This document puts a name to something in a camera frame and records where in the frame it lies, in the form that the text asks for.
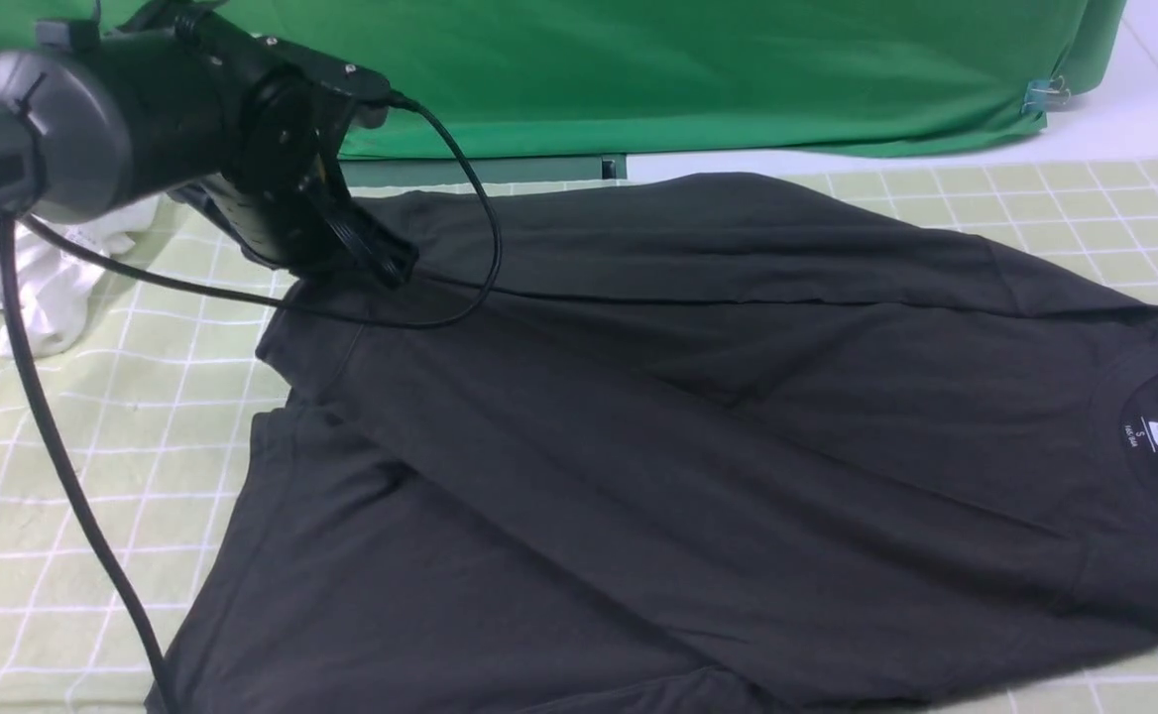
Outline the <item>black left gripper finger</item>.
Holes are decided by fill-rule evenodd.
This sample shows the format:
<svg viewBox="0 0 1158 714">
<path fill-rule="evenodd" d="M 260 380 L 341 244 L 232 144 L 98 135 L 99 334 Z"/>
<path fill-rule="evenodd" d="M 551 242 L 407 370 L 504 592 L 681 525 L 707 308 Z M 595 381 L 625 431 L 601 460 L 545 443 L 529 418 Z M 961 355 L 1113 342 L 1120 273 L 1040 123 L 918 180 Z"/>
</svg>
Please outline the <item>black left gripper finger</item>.
<svg viewBox="0 0 1158 714">
<path fill-rule="evenodd" d="M 410 281 L 419 259 L 415 244 L 395 235 L 353 197 L 328 197 L 327 223 L 339 243 L 327 262 L 330 271 L 371 273 L 390 290 Z"/>
</svg>

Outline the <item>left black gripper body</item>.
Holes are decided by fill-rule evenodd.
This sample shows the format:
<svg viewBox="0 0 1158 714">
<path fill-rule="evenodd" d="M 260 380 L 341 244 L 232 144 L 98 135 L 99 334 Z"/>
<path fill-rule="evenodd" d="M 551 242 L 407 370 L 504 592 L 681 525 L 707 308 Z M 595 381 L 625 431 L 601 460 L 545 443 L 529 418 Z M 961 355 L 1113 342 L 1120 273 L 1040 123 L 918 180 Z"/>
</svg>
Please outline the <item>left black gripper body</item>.
<svg viewBox="0 0 1158 714">
<path fill-rule="evenodd" d="M 181 203 L 221 227 L 249 262 L 330 273 L 339 248 L 327 198 L 352 197 L 338 153 L 349 127 L 378 127 L 393 84 L 374 69 L 279 38 L 184 35 L 223 103 L 226 159 L 181 189 Z"/>
</svg>

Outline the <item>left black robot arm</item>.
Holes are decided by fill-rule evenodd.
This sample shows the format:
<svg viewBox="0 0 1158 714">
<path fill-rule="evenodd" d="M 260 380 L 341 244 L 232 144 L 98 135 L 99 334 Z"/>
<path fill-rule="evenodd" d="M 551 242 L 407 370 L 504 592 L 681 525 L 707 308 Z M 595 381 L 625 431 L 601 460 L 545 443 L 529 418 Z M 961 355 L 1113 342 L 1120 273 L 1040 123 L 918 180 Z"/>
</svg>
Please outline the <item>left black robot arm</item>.
<svg viewBox="0 0 1158 714">
<path fill-rule="evenodd" d="M 41 19 L 35 35 L 0 53 L 0 213 L 85 223 L 164 193 L 262 266 L 411 275 L 417 249 L 338 160 L 349 128 L 389 112 L 378 72 L 250 35 L 210 1 L 149 1 L 111 34 Z"/>
</svg>

